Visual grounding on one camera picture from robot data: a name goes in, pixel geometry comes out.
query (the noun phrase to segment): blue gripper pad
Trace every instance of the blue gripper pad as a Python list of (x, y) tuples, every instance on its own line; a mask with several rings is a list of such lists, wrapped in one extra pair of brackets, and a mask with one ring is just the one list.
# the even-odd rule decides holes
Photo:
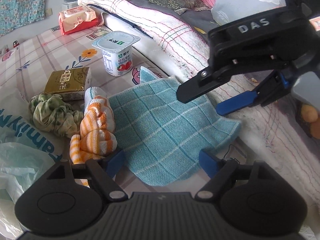
[(205, 149), (202, 149), (199, 152), (199, 164), (210, 179), (213, 178), (222, 168), (224, 162), (224, 160), (221, 160), (216, 156), (207, 153)]
[(106, 168), (106, 173), (110, 178), (113, 178), (120, 170), (120, 168), (124, 165), (125, 154), (124, 151), (121, 150), (115, 156), (113, 156), (108, 161), (108, 166)]
[(227, 99), (216, 106), (217, 114), (225, 116), (238, 111), (242, 108), (250, 106), (253, 104), (254, 100), (257, 98), (258, 94), (256, 91), (246, 91), (235, 97)]

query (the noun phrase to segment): das logo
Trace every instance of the das logo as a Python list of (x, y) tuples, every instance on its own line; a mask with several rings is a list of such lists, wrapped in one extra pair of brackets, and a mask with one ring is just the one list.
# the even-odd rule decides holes
[(250, 27), (248, 27), (247, 25), (241, 25), (238, 27), (238, 29), (241, 33), (246, 33), (250, 29), (254, 30), (256, 28), (260, 28), (261, 26), (267, 26), (269, 24), (270, 24), (270, 22), (267, 21), (266, 19), (260, 19), (259, 24), (255, 23), (255, 22), (251, 22)]

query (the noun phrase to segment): white and orange towel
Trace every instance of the white and orange towel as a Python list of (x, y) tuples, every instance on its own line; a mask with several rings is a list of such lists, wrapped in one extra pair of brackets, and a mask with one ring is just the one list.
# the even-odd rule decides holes
[(101, 159), (117, 147), (113, 135), (115, 121), (105, 92), (98, 87), (87, 89), (84, 103), (80, 135), (72, 136), (70, 142), (70, 158), (74, 164)]

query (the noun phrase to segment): white plastic bag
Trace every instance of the white plastic bag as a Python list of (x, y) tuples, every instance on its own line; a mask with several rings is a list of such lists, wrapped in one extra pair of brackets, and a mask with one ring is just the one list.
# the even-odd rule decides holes
[(18, 198), (62, 158), (63, 138), (29, 123), (28, 102), (15, 89), (0, 87), (0, 233), (17, 238), (22, 230), (14, 214)]
[(54, 160), (46, 153), (20, 143), (0, 144), (0, 233), (8, 238), (22, 234), (14, 215), (14, 203), (52, 165)]

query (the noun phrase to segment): green cloth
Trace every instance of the green cloth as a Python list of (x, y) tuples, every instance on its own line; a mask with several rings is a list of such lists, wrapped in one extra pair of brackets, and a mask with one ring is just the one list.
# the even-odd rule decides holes
[(72, 106), (62, 101), (58, 94), (41, 93), (29, 103), (31, 120), (41, 131), (53, 132), (58, 136), (71, 138), (80, 133), (83, 113), (73, 111)]

